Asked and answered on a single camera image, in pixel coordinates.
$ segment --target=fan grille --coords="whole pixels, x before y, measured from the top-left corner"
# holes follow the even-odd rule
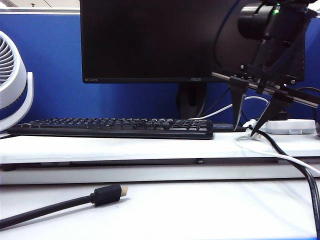
[[[0,87],[6,84],[6,81],[14,71],[15,57],[9,44],[0,35]]]

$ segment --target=monitor stand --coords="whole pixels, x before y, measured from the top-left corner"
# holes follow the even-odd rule
[[[180,119],[199,117],[206,103],[207,84],[204,82],[179,83],[176,104]]]

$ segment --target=asus logo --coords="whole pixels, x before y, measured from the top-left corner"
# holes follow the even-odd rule
[[[84,81],[85,82],[98,82],[98,79],[96,79],[96,78],[85,78]]]
[[[201,82],[201,77],[193,77],[190,79],[190,82]]]

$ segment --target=robotic arm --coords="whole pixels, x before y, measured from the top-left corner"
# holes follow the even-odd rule
[[[241,65],[237,76],[212,73],[229,82],[233,103],[233,125],[239,123],[247,89],[272,95],[271,101],[253,128],[253,135],[268,120],[293,101],[317,108],[320,98],[286,87],[303,81],[288,75],[299,44],[305,39],[312,18],[318,14],[308,9],[316,0],[262,0],[245,6],[238,19],[240,34],[260,40],[251,64]]]

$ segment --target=desk surface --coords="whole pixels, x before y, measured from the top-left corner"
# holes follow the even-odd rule
[[[235,138],[247,134],[215,133],[213,140],[17,136],[0,140],[0,163],[261,157],[236,146]],[[320,156],[316,134],[272,137],[292,157]],[[274,152],[264,139],[243,144]]]
[[[85,204],[0,231],[6,240],[315,238],[304,180],[126,184],[119,202]],[[1,186],[1,218],[86,196],[102,185]]]
[[[137,181],[301,178],[286,161],[265,164],[266,156],[236,146],[235,138],[248,133],[216,133],[213,140],[127,139],[18,136],[0,139],[0,164],[53,163],[50,167],[0,171],[1,184],[106,183]],[[320,138],[310,135],[272,135],[293,157],[320,168]],[[273,152],[262,141],[241,144]],[[187,159],[181,164],[178,160]],[[145,160],[135,163],[132,160]],[[151,164],[150,160],[166,160]],[[79,163],[90,161],[91,165]],[[100,166],[92,166],[92,161]],[[118,161],[117,165],[108,165]]]

